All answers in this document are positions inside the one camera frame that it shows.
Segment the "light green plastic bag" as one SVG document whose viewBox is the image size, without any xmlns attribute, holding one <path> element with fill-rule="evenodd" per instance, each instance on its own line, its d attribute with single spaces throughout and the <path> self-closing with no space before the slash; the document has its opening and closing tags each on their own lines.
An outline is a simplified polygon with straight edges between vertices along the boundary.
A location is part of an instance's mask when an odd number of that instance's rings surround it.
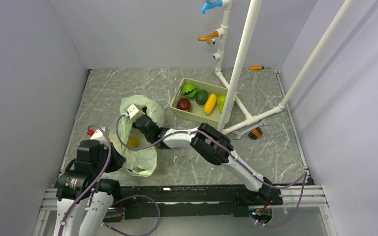
<svg viewBox="0 0 378 236">
<path fill-rule="evenodd" d="M 138 108 L 147 107 L 147 115 L 157 125 L 164 125 L 164 112 L 157 102 L 143 95 L 129 96 L 122 99 L 120 114 L 125 113 L 131 104 L 136 105 Z M 129 139 L 137 139 L 139 141 L 138 147 L 143 148 L 143 150 L 133 150 L 123 146 L 117 138 L 115 127 L 118 128 L 119 135 L 124 143 L 127 143 Z M 156 148 L 145 148 L 150 143 L 146 141 L 145 136 L 138 129 L 132 127 L 132 122 L 129 118 L 122 118 L 118 125 L 116 125 L 116 121 L 113 121 L 109 130 L 110 142 L 113 143 L 116 151 L 126 158 L 124 168 L 133 176 L 149 177 L 157 167 Z"/>
</svg>

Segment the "dark red fake apple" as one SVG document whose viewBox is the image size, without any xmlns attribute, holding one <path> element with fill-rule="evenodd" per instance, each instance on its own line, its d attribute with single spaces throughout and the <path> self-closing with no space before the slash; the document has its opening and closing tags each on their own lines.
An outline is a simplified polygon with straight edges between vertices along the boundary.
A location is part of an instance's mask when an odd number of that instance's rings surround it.
<svg viewBox="0 0 378 236">
<path fill-rule="evenodd" d="M 187 98 L 183 97 L 178 100 L 176 108 L 182 111 L 191 112 L 191 103 Z"/>
</svg>

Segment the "green fake watermelon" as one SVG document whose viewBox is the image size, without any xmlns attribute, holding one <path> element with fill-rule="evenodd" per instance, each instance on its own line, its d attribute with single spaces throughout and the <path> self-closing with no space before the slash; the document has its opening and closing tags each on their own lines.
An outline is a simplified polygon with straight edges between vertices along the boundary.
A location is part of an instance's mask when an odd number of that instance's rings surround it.
<svg viewBox="0 0 378 236">
<path fill-rule="evenodd" d="M 183 85 L 181 92 L 184 97 L 193 99 L 197 94 L 197 85 L 194 83 L 186 83 Z"/>
</svg>

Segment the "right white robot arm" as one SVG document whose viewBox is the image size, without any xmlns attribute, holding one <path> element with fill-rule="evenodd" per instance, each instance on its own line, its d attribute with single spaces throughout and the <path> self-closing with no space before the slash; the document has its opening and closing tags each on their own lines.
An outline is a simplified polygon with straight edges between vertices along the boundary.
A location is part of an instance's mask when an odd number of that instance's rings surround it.
<svg viewBox="0 0 378 236">
<path fill-rule="evenodd" d="M 263 204 L 270 199 L 272 183 L 250 167 L 234 150 L 228 137 L 207 123 L 198 128 L 177 130 L 159 127 L 144 111 L 134 104 L 126 110 L 134 128 L 138 129 L 152 147 L 171 149 L 191 147 L 207 162 L 223 166 L 251 191 L 252 199 Z"/>
</svg>

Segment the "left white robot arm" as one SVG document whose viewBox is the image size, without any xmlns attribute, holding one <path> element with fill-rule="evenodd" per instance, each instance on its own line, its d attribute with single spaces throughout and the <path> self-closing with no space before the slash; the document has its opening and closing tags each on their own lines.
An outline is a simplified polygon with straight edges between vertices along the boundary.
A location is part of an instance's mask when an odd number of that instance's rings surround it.
<svg viewBox="0 0 378 236">
<path fill-rule="evenodd" d="M 119 181 L 102 178 L 119 170 L 126 159 L 112 143 L 82 141 L 64 173 L 56 181 L 56 236 L 94 236 L 110 207 L 121 202 Z"/>
</svg>

